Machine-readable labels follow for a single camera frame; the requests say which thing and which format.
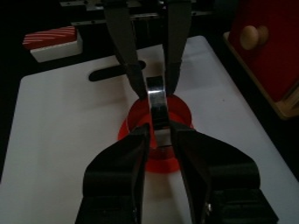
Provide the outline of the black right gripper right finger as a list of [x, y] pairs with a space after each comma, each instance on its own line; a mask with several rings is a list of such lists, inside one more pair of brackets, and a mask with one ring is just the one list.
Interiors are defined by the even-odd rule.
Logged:
[[171, 123], [193, 224], [278, 224], [254, 159], [233, 145]]

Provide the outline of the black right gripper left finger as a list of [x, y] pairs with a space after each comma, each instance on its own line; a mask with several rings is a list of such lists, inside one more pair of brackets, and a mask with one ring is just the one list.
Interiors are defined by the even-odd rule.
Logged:
[[91, 161], [75, 224], [142, 224], [150, 137], [144, 124]]

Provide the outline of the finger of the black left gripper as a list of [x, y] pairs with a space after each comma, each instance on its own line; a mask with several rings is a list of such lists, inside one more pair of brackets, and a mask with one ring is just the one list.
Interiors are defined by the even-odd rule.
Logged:
[[166, 0], [165, 83], [173, 95], [181, 78], [183, 51], [193, 23], [191, 0]]
[[103, 0], [108, 33], [116, 48], [119, 63], [138, 97], [147, 97], [146, 82], [136, 54], [136, 42], [131, 25], [127, 0]]

